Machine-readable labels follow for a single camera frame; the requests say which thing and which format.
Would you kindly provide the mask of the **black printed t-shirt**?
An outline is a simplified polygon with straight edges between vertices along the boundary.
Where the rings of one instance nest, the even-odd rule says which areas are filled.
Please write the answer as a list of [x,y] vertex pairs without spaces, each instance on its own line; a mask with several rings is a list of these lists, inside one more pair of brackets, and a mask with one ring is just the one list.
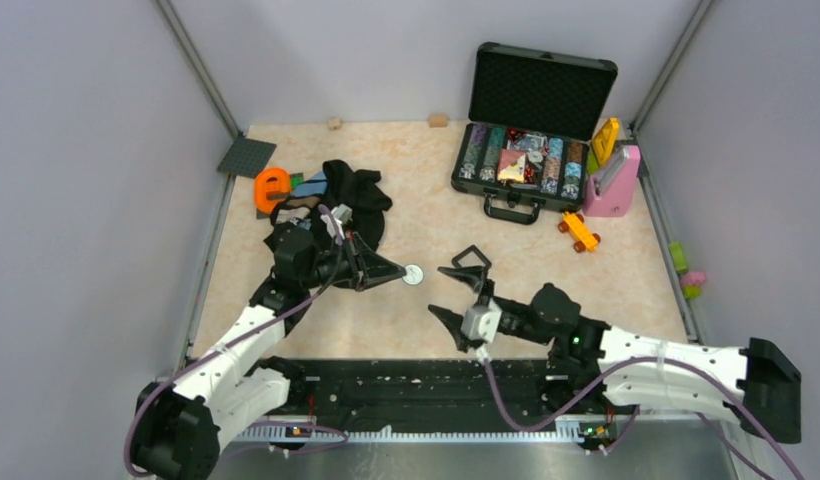
[[351,209],[350,225],[374,251],[385,233],[385,213],[392,199],[378,186],[378,170],[354,170],[341,159],[325,161],[319,172],[299,184],[271,213],[272,232],[264,238],[274,251],[290,230],[307,230],[320,250],[330,248],[333,240],[321,219],[318,207],[333,209],[342,204]]

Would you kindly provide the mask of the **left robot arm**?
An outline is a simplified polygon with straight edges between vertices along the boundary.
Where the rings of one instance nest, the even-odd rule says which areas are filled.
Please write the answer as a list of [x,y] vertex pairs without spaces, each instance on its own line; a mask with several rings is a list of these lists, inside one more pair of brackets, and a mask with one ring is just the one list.
[[306,386],[263,356],[284,340],[328,288],[365,291],[408,276],[407,267],[370,248],[328,217],[328,245],[309,229],[283,233],[274,264],[229,330],[199,359],[137,400],[123,447],[135,478],[206,479],[223,451],[265,414],[294,413]]

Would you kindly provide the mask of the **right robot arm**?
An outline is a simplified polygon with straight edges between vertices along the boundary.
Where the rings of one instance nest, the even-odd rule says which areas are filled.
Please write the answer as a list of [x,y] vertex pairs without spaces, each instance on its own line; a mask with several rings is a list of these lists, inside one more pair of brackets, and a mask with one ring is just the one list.
[[428,308],[459,351],[488,363],[488,347],[499,335],[548,347],[547,402],[553,410],[685,410],[780,444],[802,440],[802,376],[769,340],[752,337],[745,347],[660,340],[583,315],[580,304],[552,283],[520,303],[496,295],[485,266],[438,271],[477,296],[463,314]]

